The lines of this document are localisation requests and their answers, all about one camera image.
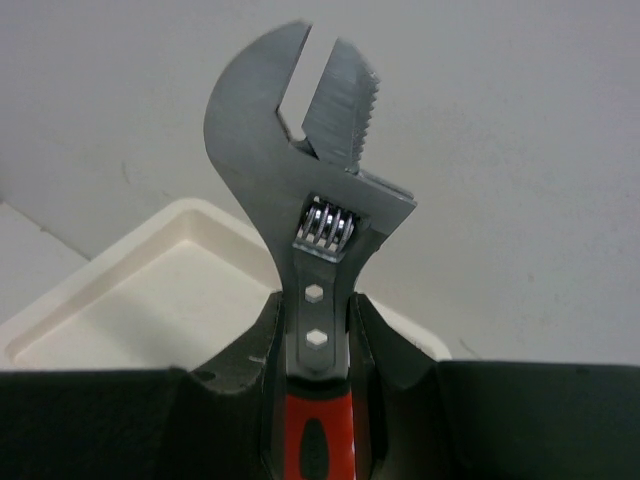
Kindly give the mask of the red handled adjustable wrench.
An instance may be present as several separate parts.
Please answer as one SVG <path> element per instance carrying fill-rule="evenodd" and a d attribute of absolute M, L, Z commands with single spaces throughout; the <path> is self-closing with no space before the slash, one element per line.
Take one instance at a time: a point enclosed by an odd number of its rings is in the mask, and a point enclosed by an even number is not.
<path fill-rule="evenodd" d="M 265 459 L 277 479 L 352 479 L 349 301 L 364 265 L 416 203 L 360 166 L 379 81 L 351 43 L 335 42 L 305 136 L 291 136 L 280 107 L 310 30 L 288 22 L 241 50 L 213 88 L 203 133 L 282 287 Z"/>

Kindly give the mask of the white drawer cabinet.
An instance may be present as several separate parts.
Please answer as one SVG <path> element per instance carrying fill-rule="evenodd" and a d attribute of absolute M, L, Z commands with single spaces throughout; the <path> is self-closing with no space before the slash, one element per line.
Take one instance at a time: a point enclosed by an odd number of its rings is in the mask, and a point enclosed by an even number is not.
<path fill-rule="evenodd" d="M 279 287 L 254 229 L 178 200 L 4 322 L 1 366 L 192 369 L 251 327 Z"/>

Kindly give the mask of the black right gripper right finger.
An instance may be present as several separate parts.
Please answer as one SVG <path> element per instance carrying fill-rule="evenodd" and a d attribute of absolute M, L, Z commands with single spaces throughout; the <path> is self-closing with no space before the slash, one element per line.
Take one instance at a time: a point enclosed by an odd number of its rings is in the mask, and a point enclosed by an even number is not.
<path fill-rule="evenodd" d="M 635 479 L 635 366 L 436 360 L 349 303 L 360 479 Z"/>

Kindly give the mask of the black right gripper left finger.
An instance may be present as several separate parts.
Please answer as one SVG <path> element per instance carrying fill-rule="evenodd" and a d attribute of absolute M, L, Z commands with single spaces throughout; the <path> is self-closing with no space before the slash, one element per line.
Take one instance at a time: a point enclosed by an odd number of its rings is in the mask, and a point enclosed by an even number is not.
<path fill-rule="evenodd" d="M 5 479 L 268 479 L 279 294 L 193 370 L 5 371 Z"/>

